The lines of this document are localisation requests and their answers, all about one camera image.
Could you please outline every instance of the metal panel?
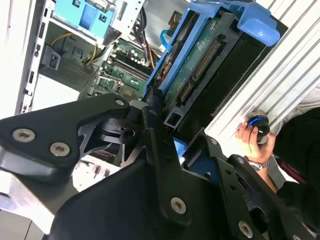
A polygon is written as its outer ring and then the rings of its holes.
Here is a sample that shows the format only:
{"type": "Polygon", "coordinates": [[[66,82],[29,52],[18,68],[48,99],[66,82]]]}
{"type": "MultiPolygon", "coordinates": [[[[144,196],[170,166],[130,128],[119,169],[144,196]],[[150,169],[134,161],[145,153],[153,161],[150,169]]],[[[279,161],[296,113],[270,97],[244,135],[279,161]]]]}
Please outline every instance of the metal panel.
{"type": "Polygon", "coordinates": [[[36,0],[0,1],[0,119],[15,114],[36,0]]]}
{"type": "Polygon", "coordinates": [[[227,156],[242,154],[233,136],[248,113],[263,110],[273,128],[320,83],[320,2],[257,2],[289,29],[205,129],[227,156]]]}
{"type": "Polygon", "coordinates": [[[50,15],[54,8],[51,0],[35,0],[34,15],[30,17],[30,28],[22,79],[18,93],[15,114],[27,113],[32,108],[33,96],[38,80],[38,69],[45,38],[48,30],[50,15]]]}

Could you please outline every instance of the blue cable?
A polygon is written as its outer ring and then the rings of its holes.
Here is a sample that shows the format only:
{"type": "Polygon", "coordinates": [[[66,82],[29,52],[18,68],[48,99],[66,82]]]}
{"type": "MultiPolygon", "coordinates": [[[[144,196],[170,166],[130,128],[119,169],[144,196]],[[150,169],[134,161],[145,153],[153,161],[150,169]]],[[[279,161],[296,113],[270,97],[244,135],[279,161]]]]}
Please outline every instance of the blue cable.
{"type": "Polygon", "coordinates": [[[160,34],[160,39],[161,39],[161,42],[162,42],[162,45],[167,48],[168,47],[168,43],[166,42],[165,40],[165,37],[164,35],[167,34],[167,32],[169,32],[169,30],[163,30],[160,34]]]}

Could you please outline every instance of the orange wire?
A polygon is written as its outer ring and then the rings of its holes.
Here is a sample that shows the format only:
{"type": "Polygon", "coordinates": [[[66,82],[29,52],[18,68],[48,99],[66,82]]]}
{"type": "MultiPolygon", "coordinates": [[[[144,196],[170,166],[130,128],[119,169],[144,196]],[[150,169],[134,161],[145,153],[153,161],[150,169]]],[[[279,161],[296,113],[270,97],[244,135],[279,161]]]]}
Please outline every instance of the orange wire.
{"type": "Polygon", "coordinates": [[[149,54],[150,54],[150,60],[151,60],[152,68],[155,69],[156,67],[155,67],[155,64],[154,64],[154,58],[152,57],[151,48],[150,48],[150,46],[149,46],[148,43],[146,43],[146,44],[147,44],[147,48],[149,49],[149,54]]]}

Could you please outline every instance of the yellow wire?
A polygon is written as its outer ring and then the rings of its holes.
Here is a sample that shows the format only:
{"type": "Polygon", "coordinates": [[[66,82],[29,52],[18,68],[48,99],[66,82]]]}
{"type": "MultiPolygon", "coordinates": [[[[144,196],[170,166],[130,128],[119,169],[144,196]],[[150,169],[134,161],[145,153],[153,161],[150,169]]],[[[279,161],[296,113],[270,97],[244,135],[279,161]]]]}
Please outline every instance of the yellow wire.
{"type": "Polygon", "coordinates": [[[97,54],[97,49],[98,49],[98,45],[96,44],[94,47],[92,56],[90,57],[90,60],[85,65],[91,64],[94,61],[96,54],[97,54]]]}
{"type": "Polygon", "coordinates": [[[72,32],[66,32],[64,34],[62,34],[61,36],[58,36],[55,40],[53,40],[53,42],[51,43],[51,46],[53,46],[57,41],[59,41],[60,39],[66,38],[73,35],[72,32]]]}

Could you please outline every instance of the motherboard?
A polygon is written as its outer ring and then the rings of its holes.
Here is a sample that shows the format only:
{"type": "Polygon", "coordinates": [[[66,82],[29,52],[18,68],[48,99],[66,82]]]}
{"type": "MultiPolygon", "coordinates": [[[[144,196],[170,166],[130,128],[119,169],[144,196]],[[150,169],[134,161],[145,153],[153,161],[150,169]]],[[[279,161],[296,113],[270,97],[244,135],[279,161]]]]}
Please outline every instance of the motherboard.
{"type": "Polygon", "coordinates": [[[142,99],[152,68],[134,43],[118,39],[96,74],[93,95],[115,93],[127,101],[142,99]]]}

